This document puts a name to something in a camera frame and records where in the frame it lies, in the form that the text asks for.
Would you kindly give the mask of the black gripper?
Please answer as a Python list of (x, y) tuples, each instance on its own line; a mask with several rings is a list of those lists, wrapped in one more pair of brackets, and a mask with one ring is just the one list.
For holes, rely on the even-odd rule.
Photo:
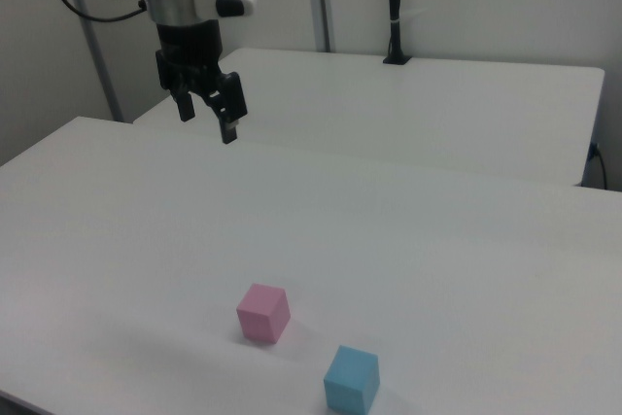
[(180, 120), (195, 117), (191, 93), (208, 96), (208, 105), (219, 120), (224, 144), (237, 139), (236, 126), (248, 114), (240, 77), (224, 74), (219, 65), (223, 52), (220, 22), (207, 20), (192, 26), (156, 26), (160, 50), (156, 53), (160, 85), (170, 92)]

